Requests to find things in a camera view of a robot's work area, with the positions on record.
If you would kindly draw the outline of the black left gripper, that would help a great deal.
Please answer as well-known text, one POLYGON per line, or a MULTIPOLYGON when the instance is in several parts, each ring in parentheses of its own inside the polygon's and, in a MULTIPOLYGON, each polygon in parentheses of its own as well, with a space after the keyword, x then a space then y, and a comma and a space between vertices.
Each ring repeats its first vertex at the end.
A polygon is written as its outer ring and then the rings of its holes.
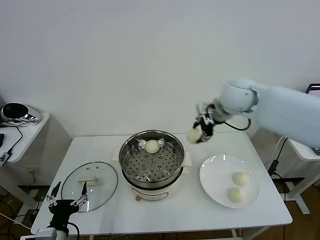
POLYGON ((46 200, 49 204, 56 204, 48 207, 49 211, 52 213, 52 218, 48 227, 54 228, 57 231, 68 232, 68 222, 70 216, 77 212, 76 206, 83 206, 88 201, 87 181, 83 184, 80 197, 75 201, 73 199, 60 199, 56 201, 60 185, 61 181, 59 181, 52 189, 51 193, 46 196, 46 200))

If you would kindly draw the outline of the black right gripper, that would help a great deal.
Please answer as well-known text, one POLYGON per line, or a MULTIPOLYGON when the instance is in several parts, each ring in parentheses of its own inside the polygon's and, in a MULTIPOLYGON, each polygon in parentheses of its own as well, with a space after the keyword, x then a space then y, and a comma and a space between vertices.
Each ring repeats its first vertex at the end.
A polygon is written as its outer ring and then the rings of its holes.
POLYGON ((206 143, 214 135, 214 127, 216 122, 213 118, 213 115, 215 113, 216 111, 214 109, 202 110, 200 111, 199 116, 195 118, 192 128, 201 129, 198 143, 206 143))

